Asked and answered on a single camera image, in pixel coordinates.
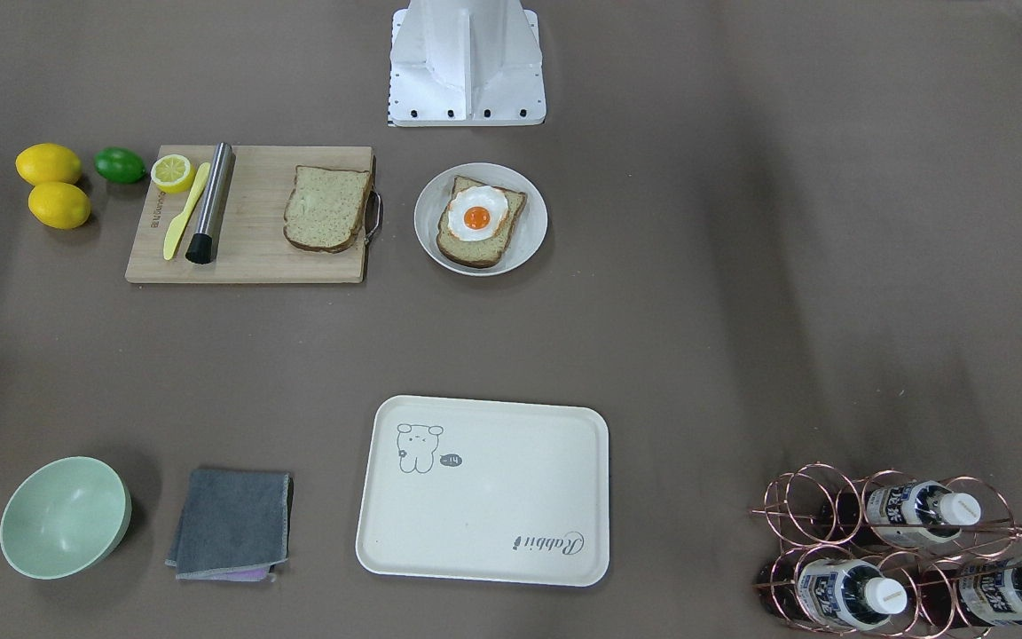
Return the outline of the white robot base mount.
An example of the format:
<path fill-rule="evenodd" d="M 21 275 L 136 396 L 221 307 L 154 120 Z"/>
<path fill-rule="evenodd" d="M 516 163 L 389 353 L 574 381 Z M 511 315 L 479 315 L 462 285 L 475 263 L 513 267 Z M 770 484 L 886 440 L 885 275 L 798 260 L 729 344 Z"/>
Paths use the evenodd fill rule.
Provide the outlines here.
<path fill-rule="evenodd" d="M 390 25 L 390 126 L 546 120 L 539 17 L 519 1 L 411 1 Z"/>

